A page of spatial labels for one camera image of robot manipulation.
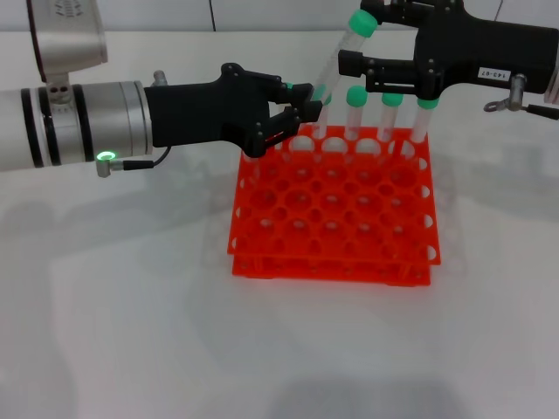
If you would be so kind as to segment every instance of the green led indicator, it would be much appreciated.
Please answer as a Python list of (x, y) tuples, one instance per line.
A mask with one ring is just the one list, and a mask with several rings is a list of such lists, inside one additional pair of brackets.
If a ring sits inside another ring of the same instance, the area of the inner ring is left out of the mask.
[(116, 153), (113, 153), (112, 151), (101, 151), (97, 155), (97, 160), (105, 161), (113, 159), (116, 159)]

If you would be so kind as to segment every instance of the robotic arm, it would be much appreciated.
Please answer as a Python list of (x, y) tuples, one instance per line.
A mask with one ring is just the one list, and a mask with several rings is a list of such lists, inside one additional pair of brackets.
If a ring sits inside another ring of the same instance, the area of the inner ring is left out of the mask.
[[(96, 161), (111, 170), (153, 168), (158, 161), (118, 159), (153, 148), (228, 141), (256, 158), (317, 121), (310, 84), (288, 87), (279, 76), (225, 64), (208, 84), (139, 81), (71, 85), (69, 73), (107, 62), (94, 0), (27, 0), (33, 47), (45, 87), (0, 93), (0, 171)], [(287, 104), (270, 117), (269, 102)]]
[(340, 51), (340, 74), (366, 76), (368, 92), (415, 94), (438, 99), (450, 86), (470, 83), (510, 89), (488, 112), (527, 110), (552, 119), (559, 111), (522, 106), (524, 92), (559, 103), (559, 31), (481, 20), (468, 15), (463, 0), (362, 0), (361, 8), (384, 22), (418, 28), (413, 60), (364, 57)]

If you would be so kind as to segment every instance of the white wall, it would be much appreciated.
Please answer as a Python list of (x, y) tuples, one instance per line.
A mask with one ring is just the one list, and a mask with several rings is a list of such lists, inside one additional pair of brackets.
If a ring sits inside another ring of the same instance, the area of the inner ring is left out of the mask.
[[(98, 0), (109, 31), (339, 29), (359, 0)], [(500, 0), (466, 0), (476, 17), (491, 19)], [(559, 27), (559, 0), (505, 0), (500, 20)], [(25, 0), (0, 0), (0, 31), (28, 28)]]

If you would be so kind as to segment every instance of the white table surface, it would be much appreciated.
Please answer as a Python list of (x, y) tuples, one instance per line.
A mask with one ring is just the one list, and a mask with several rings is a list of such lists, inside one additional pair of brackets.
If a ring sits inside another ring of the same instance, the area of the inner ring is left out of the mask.
[[(108, 33), (109, 64), (74, 81), (148, 85), (162, 68), (198, 83), (233, 61), (313, 82), (339, 36)], [(365, 52), (411, 58), (413, 36), (378, 33)], [(28, 34), (0, 35), (0, 56), (0, 89), (38, 86)], [(559, 126), (482, 111), (505, 95), (455, 86), (435, 115), (444, 263), (429, 288), (234, 278), (229, 144), (107, 180), (92, 164), (1, 174), (0, 417), (556, 416)], [(400, 125), (414, 112), (406, 99)]]

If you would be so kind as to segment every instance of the label sticker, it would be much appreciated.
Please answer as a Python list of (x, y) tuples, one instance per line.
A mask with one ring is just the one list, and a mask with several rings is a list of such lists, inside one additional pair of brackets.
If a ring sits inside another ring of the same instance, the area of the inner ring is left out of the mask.
[(495, 70), (494, 68), (481, 67), (478, 78), (497, 81), (509, 81), (510, 75), (511, 72), (507, 72), (505, 70)]

